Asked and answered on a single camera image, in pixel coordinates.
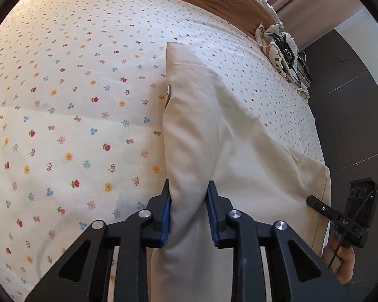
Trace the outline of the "person's right hand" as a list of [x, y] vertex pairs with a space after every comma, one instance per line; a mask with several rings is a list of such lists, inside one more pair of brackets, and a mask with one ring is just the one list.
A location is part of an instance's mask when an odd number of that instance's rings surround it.
[[346, 248], [338, 244], [339, 240], [335, 236], [331, 237], [323, 249], [322, 259], [327, 266], [333, 256], [340, 261], [339, 267], [333, 274], [342, 285], [347, 285], [353, 277], [356, 255], [353, 247]]

